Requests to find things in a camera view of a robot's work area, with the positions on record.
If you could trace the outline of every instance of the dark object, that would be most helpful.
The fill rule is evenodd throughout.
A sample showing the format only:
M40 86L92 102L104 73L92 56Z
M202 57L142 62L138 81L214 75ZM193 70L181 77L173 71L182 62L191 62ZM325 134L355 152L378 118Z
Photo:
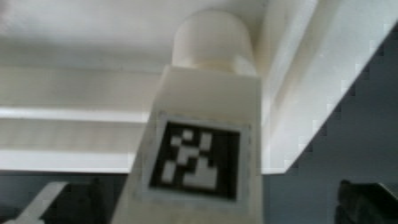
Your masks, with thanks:
M342 180L337 200L335 224L398 223L398 200L381 184L351 184Z
M58 197L40 216L46 224L104 224L104 207L101 187L94 181L86 184L67 184Z
M189 132L188 138L182 138L182 132ZM211 136L205 150L200 150L202 134ZM177 157L182 153L182 148L186 147L193 152L197 151L197 154L188 157L186 164L181 164L177 162ZM225 200L236 200L237 153L237 132L168 122L161 138L149 188L158 188L182 194L193 194ZM184 175L197 172L198 159L205 160L205 167L216 169L213 188L204 188L198 185L186 186L182 183ZM166 162L175 167L168 182L161 180Z

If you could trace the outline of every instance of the white surface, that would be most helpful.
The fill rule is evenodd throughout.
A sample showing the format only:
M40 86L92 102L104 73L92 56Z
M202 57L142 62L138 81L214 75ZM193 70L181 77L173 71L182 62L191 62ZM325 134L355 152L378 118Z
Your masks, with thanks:
M245 24L221 11L202 11L184 21L173 38L172 66L255 76Z
M296 160L396 19L394 0L317 2L262 119L262 173L284 173Z
M262 223L262 179L257 175L259 160L255 160L259 158L259 84L257 77L230 73L177 67L165 70L136 162L113 213L113 224L124 224L129 220L136 223L170 224ZM161 118L166 118L166 115L175 116L173 119L170 118L173 122L239 130L243 150L237 156L237 203L214 198L193 198L175 192L163 193L159 198L154 196L154 190L147 190L158 149L152 148L158 147L152 138L156 132L161 137L166 121ZM207 187L211 183L209 179L202 182Z
M1 0L0 65L161 73L186 17L230 12L252 37L264 0Z
M145 123L158 75L0 67L0 118Z
M127 173L143 125L0 119L0 170Z

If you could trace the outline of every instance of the white ceiling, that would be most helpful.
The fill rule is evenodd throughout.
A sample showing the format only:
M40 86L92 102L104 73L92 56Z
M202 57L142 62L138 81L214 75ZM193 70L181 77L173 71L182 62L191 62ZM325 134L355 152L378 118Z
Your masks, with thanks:
M252 38L266 0L0 0L0 66L158 73L172 38L204 9L230 12Z

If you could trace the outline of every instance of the white structure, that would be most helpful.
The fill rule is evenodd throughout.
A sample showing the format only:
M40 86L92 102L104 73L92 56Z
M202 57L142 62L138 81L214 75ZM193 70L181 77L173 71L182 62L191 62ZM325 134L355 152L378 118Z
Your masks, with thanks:
M214 48L186 58L184 28L170 58L177 27L202 9L239 17L253 59L245 41L232 63ZM253 60L261 173L284 173L396 19L396 0L0 2L0 169L127 173L165 65L253 74ZM241 32L225 46L245 39ZM205 54L214 64L197 64Z

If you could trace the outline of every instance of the dark background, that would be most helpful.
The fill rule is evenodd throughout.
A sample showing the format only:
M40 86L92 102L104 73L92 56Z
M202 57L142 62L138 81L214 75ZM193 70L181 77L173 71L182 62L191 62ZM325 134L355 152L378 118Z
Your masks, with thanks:
M0 171L0 216L17 214L49 181L88 182L94 177L111 214L124 175ZM266 223L332 223L341 179L398 183L398 29L294 166L262 178Z

